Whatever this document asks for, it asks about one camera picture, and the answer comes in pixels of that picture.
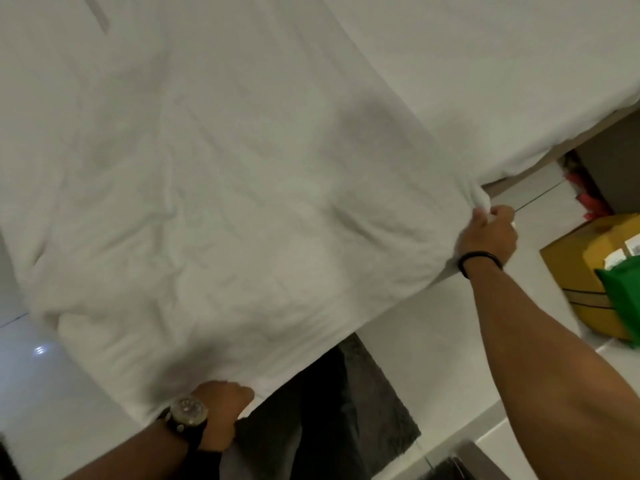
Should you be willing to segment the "person's right hand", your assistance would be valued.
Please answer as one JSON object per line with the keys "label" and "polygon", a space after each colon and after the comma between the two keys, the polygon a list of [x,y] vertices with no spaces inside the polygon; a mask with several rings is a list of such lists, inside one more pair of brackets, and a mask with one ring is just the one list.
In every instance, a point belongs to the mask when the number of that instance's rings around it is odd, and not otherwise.
{"label": "person's right hand", "polygon": [[[471,251],[487,251],[497,256],[504,266],[516,250],[518,234],[515,226],[500,222],[484,226],[475,225],[473,224],[473,211],[467,227],[462,231],[458,239],[456,247],[457,259],[462,254]],[[491,261],[481,259],[469,261],[466,268],[470,279],[484,269],[497,269]]]}

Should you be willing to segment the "person's left hand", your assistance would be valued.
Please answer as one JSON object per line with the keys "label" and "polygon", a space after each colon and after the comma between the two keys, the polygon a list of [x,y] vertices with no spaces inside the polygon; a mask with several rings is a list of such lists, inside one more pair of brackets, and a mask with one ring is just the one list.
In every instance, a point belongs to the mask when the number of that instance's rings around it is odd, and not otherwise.
{"label": "person's left hand", "polygon": [[208,409],[207,427],[199,450],[224,452],[234,441],[236,421],[242,413],[229,407],[228,386],[238,384],[228,381],[208,381],[196,387],[192,395]]}

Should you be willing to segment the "white bed sheet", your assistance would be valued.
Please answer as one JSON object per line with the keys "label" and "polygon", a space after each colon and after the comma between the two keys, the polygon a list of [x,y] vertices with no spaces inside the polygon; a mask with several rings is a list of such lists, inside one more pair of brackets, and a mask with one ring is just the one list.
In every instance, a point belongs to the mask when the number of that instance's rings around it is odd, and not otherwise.
{"label": "white bed sheet", "polygon": [[212,379],[255,408],[488,204],[324,0],[0,0],[0,234],[141,424]]}

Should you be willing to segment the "person's right forearm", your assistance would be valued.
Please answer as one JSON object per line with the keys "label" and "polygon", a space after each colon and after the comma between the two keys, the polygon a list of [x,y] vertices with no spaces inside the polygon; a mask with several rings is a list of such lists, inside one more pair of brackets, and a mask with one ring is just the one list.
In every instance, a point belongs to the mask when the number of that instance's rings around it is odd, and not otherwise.
{"label": "person's right forearm", "polygon": [[640,480],[640,396],[504,271],[469,280],[492,378],[539,480]]}

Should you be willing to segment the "person's left forearm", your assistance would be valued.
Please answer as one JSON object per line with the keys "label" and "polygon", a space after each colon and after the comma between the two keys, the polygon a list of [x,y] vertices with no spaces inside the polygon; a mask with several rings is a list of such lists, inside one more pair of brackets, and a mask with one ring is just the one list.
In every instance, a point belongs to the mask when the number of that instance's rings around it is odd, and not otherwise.
{"label": "person's left forearm", "polygon": [[188,450],[185,439],[157,420],[63,480],[167,480]]}

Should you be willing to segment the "black wristband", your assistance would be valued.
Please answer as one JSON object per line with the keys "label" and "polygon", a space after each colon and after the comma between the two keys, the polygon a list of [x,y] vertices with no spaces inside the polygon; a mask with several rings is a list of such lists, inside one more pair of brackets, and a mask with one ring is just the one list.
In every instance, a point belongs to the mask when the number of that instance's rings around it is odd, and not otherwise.
{"label": "black wristband", "polygon": [[497,269],[500,269],[501,271],[503,270],[504,266],[503,263],[500,261],[500,259],[495,256],[494,254],[487,252],[487,251],[471,251],[468,253],[464,253],[462,254],[462,256],[459,257],[458,261],[457,261],[457,266],[458,269],[460,271],[460,273],[468,280],[470,280],[468,271],[467,271],[467,264],[469,263],[469,261],[472,260],[487,260],[487,261],[491,261],[494,265],[494,267],[496,267]]}

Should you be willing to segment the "black wristwatch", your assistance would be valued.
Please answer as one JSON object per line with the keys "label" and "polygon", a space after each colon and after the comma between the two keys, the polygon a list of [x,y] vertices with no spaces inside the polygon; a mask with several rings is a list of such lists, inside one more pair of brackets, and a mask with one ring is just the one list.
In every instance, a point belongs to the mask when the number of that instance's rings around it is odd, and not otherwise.
{"label": "black wristwatch", "polygon": [[195,452],[207,427],[208,409],[192,395],[178,398],[160,412],[157,420],[175,436],[188,444],[188,453]]}

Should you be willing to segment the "person's dark trouser leg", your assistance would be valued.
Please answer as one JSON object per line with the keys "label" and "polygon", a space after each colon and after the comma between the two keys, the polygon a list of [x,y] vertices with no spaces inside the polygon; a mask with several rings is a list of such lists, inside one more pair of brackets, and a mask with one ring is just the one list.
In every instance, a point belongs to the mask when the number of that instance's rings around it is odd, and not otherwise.
{"label": "person's dark trouser leg", "polygon": [[300,373],[301,439],[290,480],[371,480],[359,451],[345,357],[336,346]]}

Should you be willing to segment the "red packaging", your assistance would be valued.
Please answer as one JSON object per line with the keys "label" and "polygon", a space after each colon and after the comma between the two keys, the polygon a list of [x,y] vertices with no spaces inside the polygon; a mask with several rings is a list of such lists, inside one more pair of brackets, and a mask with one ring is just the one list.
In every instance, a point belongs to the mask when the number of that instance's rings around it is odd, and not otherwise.
{"label": "red packaging", "polygon": [[564,154],[561,166],[565,180],[577,192],[576,200],[583,206],[587,222],[614,215],[576,150]]}

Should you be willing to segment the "yellow cardboard box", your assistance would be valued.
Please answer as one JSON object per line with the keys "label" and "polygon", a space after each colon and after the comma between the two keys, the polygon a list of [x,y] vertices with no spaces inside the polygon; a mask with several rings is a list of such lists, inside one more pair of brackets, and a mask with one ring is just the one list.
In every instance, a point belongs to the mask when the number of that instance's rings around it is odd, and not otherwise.
{"label": "yellow cardboard box", "polygon": [[543,261],[578,320],[590,330],[631,342],[595,270],[617,249],[640,255],[640,214],[619,214],[582,224],[541,250]]}

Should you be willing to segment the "dark brown cabinet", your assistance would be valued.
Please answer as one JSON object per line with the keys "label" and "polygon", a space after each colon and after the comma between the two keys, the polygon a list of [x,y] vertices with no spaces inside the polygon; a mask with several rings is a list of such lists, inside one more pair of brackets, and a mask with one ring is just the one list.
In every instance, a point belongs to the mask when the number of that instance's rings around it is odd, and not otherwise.
{"label": "dark brown cabinet", "polygon": [[640,214],[640,114],[581,144],[578,156],[616,214]]}

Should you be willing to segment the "dark grey rug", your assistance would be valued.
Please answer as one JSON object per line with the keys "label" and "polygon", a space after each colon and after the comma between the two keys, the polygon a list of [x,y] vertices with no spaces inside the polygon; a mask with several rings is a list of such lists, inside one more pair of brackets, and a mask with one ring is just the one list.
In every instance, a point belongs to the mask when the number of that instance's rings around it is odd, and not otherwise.
{"label": "dark grey rug", "polygon": [[220,480],[370,480],[403,455],[420,428],[353,333],[339,345],[350,392],[353,442],[339,433],[324,441],[301,421],[300,372],[237,425],[222,455]]}

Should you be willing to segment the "white mattress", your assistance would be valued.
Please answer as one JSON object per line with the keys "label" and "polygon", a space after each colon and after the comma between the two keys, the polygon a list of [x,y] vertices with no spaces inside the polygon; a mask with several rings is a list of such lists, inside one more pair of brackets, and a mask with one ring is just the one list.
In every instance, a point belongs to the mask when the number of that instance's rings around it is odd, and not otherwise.
{"label": "white mattress", "polygon": [[640,100],[640,0],[324,0],[482,184]]}

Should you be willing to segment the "green bag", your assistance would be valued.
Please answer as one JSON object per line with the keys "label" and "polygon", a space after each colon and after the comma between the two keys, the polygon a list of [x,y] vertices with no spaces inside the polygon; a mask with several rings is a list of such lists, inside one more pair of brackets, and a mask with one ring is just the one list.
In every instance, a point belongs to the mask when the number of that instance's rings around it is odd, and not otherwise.
{"label": "green bag", "polygon": [[630,340],[640,347],[640,255],[628,257],[612,269],[596,269],[613,309]]}

